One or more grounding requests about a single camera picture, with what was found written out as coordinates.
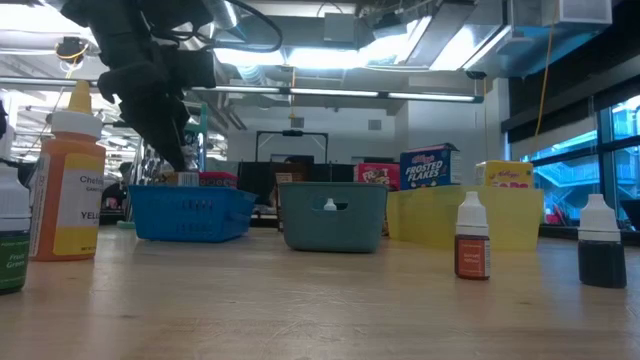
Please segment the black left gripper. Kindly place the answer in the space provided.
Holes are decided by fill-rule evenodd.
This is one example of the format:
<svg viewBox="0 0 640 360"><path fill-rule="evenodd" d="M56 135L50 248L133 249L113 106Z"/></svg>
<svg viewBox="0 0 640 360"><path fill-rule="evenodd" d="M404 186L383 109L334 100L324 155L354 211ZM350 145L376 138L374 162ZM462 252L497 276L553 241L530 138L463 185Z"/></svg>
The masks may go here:
<svg viewBox="0 0 640 360"><path fill-rule="evenodd" d="M187 168L184 127L189 113L184 104L170 97L169 73L163 65L136 62L100 75L102 97L115 103L121 118L129 124L174 170Z"/></svg>

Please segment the red sprinkles packet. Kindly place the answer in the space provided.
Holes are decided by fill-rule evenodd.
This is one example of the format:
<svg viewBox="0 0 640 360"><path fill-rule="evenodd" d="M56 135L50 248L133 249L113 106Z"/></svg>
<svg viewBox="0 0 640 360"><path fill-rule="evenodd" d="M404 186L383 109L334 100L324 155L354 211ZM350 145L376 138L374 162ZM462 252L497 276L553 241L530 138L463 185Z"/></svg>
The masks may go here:
<svg viewBox="0 0 640 360"><path fill-rule="evenodd" d="M199 173L199 185L206 187L237 187L238 177L224 171L211 171Z"/></svg>

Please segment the teal plastic bin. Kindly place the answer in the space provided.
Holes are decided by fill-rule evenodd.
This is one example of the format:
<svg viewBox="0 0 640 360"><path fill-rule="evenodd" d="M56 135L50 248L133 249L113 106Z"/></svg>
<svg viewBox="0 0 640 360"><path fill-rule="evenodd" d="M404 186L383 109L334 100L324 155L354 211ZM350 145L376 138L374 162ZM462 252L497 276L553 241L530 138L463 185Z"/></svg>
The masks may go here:
<svg viewBox="0 0 640 360"><path fill-rule="evenodd" d="M284 240L298 251L374 253L385 220L387 187L354 182L279 186ZM324 205L332 198L336 211Z"/></svg>

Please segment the blue Frosted Flakes cereal box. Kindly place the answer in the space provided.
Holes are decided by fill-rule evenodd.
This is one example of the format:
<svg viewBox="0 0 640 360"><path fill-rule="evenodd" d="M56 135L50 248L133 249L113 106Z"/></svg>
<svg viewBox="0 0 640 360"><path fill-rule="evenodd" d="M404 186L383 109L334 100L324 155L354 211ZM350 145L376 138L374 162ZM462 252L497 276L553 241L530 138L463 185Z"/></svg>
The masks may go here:
<svg viewBox="0 0 640 360"><path fill-rule="evenodd" d="M403 152L399 164L401 190L462 183L461 153L451 143Z"/></svg>

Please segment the orange label dropper bottle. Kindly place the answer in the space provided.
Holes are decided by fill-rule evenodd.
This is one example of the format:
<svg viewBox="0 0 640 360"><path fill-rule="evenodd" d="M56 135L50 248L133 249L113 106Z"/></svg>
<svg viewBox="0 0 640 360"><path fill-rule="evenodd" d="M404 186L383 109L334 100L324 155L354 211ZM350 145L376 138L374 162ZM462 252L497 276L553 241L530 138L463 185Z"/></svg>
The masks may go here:
<svg viewBox="0 0 640 360"><path fill-rule="evenodd" d="M490 237L486 209L478 193L469 191L458 207L454 237L454 272L458 278L490 278Z"/></svg>

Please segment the steel box grater teal trim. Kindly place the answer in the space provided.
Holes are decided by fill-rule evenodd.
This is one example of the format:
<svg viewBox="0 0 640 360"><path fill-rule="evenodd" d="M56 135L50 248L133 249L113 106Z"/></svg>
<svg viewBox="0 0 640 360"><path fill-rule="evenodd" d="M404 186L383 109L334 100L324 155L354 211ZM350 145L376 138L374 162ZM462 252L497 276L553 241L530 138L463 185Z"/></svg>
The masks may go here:
<svg viewBox="0 0 640 360"><path fill-rule="evenodd" d="M191 116L184 129L186 164L190 171L195 169L204 171L206 168L208 109L204 103L186 102L185 105ZM136 146L129 179L125 184L146 185L149 182L153 182L158 177L163 165L167 165L167 162L151 145L141 139ZM134 229L135 223L130 194L127 195L123 206L124 219L117 221L117 227L120 229Z"/></svg>

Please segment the blue plastic basket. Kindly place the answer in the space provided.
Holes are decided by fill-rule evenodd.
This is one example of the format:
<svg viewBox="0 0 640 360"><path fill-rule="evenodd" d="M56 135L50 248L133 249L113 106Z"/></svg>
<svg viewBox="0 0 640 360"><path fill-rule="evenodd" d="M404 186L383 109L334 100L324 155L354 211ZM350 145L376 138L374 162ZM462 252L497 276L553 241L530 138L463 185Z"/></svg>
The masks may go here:
<svg viewBox="0 0 640 360"><path fill-rule="evenodd" d="M131 185L139 238L220 243L248 232L256 195L228 187Z"/></svg>

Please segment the black partition panels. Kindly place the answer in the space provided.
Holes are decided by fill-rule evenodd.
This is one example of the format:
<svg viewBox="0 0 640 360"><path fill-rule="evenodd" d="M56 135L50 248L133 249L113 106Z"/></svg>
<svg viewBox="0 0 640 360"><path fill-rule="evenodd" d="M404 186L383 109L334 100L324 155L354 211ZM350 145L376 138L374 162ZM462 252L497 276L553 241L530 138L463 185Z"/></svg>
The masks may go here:
<svg viewBox="0 0 640 360"><path fill-rule="evenodd" d="M273 189L276 175L288 173L298 176L304 182L356 182L356 173L364 168L390 166L390 163L337 164L288 164L278 162L241 162L238 168L237 187L255 194L263 194Z"/></svg>

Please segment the yellow food colouring squeeze bottle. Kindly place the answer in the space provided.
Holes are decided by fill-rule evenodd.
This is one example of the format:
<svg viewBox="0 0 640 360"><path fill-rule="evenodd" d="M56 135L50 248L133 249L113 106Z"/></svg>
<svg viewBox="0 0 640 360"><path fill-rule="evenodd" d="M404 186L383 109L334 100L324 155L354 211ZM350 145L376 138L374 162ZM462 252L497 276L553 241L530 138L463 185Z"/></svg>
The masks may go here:
<svg viewBox="0 0 640 360"><path fill-rule="evenodd" d="M86 260L95 256L106 149L103 124L91 108L89 83L76 82L68 107L51 114L34 177L30 259Z"/></svg>

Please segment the long LED light bar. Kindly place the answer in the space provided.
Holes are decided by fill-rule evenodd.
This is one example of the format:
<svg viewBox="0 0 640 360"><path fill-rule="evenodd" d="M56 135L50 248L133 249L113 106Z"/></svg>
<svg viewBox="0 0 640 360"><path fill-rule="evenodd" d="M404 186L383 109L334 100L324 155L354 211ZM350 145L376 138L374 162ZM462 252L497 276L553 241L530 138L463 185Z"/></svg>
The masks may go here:
<svg viewBox="0 0 640 360"><path fill-rule="evenodd" d="M38 77L16 77L0 76L0 85L7 86L27 86L38 89L72 87L76 83L75 79L61 78L38 78ZM461 95L445 93L411 93L411 92L388 92L370 90L344 90L344 89L316 89L316 88L292 88L292 87L269 87L269 86L235 86L220 85L214 88L195 87L192 91L204 91L211 93L233 93L233 94L260 94L260 95L300 95L300 96L327 96L327 97L350 97L350 98L375 98L383 100L407 100L424 102L449 102L449 103L482 103L484 96Z"/></svg>

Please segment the green label dropper bottle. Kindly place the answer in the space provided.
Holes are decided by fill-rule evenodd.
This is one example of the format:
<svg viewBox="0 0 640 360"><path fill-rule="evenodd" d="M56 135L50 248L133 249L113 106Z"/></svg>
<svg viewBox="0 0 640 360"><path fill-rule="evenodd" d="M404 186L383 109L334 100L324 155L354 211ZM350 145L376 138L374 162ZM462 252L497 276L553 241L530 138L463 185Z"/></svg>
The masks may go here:
<svg viewBox="0 0 640 360"><path fill-rule="evenodd" d="M19 292L26 282L30 227L29 190L16 168L0 163L0 295Z"/></svg>

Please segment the yellow Corn Pops cereal box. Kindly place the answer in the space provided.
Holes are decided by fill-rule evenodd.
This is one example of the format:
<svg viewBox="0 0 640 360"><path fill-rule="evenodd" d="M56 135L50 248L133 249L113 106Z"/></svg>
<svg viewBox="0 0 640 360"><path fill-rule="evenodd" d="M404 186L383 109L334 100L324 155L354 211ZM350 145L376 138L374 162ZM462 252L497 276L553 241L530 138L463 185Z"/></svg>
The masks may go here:
<svg viewBox="0 0 640 360"><path fill-rule="evenodd" d="M532 188L533 175L529 162L490 160L475 166L476 184L480 186Z"/></svg>

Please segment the wide dark liquid dropper bottle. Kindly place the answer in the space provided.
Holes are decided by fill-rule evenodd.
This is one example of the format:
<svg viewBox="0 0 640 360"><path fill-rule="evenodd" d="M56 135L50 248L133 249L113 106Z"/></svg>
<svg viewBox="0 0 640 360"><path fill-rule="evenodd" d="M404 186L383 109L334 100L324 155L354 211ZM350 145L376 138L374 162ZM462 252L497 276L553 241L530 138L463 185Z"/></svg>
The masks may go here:
<svg viewBox="0 0 640 360"><path fill-rule="evenodd" d="M615 211L602 194L590 194L580 211L579 279L589 286L623 289L627 285L624 246Z"/></svg>

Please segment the black metal gantry frame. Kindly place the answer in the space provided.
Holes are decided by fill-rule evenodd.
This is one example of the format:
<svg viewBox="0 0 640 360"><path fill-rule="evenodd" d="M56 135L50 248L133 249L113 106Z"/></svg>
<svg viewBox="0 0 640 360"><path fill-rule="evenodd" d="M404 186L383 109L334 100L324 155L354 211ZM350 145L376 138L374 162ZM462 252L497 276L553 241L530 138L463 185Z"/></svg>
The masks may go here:
<svg viewBox="0 0 640 360"><path fill-rule="evenodd" d="M259 161L259 152L260 152L260 137L263 134L269 134L269 135L281 135L284 137L304 137L304 136L321 136L324 138L324 160L325 160L325 164L330 163L329 161L329 156L328 156L328 150L329 150L329 134L328 133L323 133L323 132L304 132L302 130L295 130L295 129L289 129L289 130L281 130L281 131L272 131L272 130L258 130L256 131L256 135L255 135L255 148L254 148L254 161L258 162Z"/></svg>

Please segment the black aluminium table frame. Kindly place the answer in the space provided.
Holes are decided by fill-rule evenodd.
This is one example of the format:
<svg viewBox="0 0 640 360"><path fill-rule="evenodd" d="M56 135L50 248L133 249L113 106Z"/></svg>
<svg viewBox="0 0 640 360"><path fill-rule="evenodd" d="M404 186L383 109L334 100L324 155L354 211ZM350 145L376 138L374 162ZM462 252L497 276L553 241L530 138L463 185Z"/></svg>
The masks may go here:
<svg viewBox="0 0 640 360"><path fill-rule="evenodd" d="M540 225L539 235L546 238L577 240L578 230L576 227ZM622 230L621 241L624 246L640 248L640 232Z"/></svg>

